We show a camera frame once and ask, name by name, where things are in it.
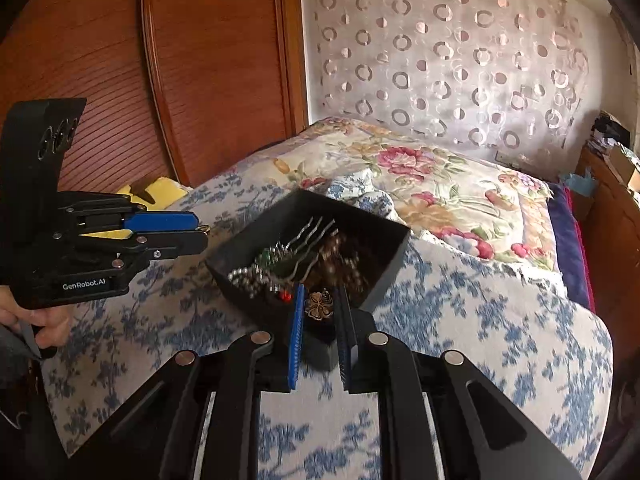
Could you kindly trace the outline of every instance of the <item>blue and white floral bed sheet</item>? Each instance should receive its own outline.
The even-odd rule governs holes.
[[[212,226],[208,251],[289,191],[267,182],[260,165],[303,145],[308,151],[313,142],[299,137],[251,156],[177,204]],[[609,406],[612,354],[604,324],[553,286],[438,242],[412,238],[375,311],[378,328],[415,351],[464,352],[586,478]],[[156,262],[126,296],[78,306],[68,344],[43,366],[69,454],[175,352],[219,351],[254,329],[220,294],[206,255]],[[345,394],[336,370],[303,365],[298,389],[263,394],[261,409],[259,478],[380,477],[375,396]]]

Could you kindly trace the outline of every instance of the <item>white patterned curtain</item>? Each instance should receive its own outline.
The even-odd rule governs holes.
[[[588,74],[565,0],[311,0],[311,98],[459,151],[552,170]]]

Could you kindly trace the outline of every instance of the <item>yellow cloth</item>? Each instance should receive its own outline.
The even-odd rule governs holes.
[[[129,195],[132,202],[145,205],[149,211],[162,211],[163,209],[168,208],[174,202],[180,200],[183,196],[187,195],[187,191],[181,188],[177,182],[165,176],[161,176],[158,180],[149,184],[149,186],[146,188],[146,192],[148,192],[149,195],[151,195],[156,201],[155,204],[150,204],[149,202],[142,200],[139,196],[131,194],[130,190],[131,186],[125,186],[117,190],[116,193],[120,195]],[[119,229],[117,231],[89,233],[85,236],[93,236],[98,238],[116,238],[118,240],[124,240],[131,236],[131,231],[129,229]]]

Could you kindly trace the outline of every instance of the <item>finger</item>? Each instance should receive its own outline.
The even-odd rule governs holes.
[[[0,308],[0,323],[6,326],[14,325],[18,322],[18,318],[15,317],[11,312],[7,310],[3,310]]]
[[[57,326],[71,317],[71,305],[50,306],[39,312],[44,317],[44,326]]]
[[[47,326],[36,334],[36,344],[40,348],[63,346],[71,332],[71,320],[67,319],[57,326]]]
[[[0,285],[0,308],[13,314],[18,319],[23,319],[32,325],[45,326],[47,323],[46,314],[39,310],[28,310],[15,303],[14,295],[6,285]]]

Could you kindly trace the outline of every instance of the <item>open storage box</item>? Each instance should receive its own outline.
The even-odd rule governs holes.
[[[207,259],[207,267],[225,298],[247,314],[262,330],[269,330],[280,341],[288,342],[288,319],[294,303],[267,301],[264,295],[250,298],[233,285],[228,274],[249,266],[265,248],[277,241],[293,238],[311,218],[335,220],[335,227],[370,249],[378,269],[372,287],[360,304],[370,312],[378,305],[396,277],[409,240],[410,229],[372,213],[303,189],[296,190],[267,209],[238,234],[221,244]],[[305,316],[302,357],[315,368],[331,370],[337,365],[338,351],[332,323]]]

